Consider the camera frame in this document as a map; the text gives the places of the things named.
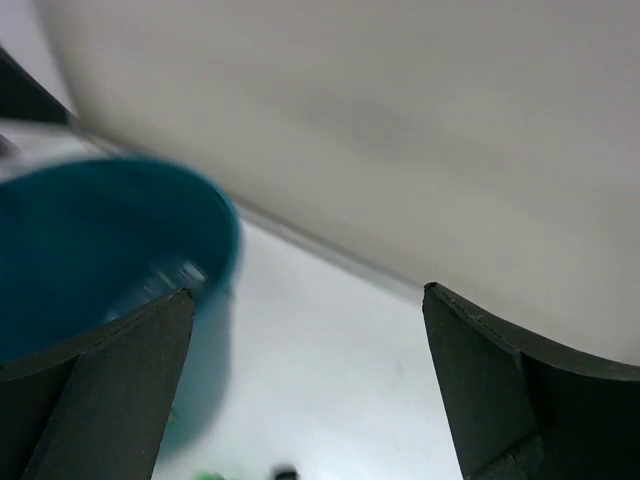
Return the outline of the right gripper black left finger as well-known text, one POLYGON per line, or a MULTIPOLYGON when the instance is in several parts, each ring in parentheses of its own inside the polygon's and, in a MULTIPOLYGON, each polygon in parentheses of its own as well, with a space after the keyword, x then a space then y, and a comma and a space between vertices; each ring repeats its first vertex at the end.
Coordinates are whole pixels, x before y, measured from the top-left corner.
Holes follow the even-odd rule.
POLYGON ((4 479, 148 479, 187 356, 194 300, 177 289, 1 365, 4 479))

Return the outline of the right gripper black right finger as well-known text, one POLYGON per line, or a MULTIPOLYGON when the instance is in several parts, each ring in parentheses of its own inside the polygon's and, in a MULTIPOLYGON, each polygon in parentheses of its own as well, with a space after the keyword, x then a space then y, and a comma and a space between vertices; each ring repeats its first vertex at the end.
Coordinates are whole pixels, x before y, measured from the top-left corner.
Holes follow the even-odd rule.
POLYGON ((436 282, 422 310, 464 478, 638 478, 638 367, 547 339, 436 282))

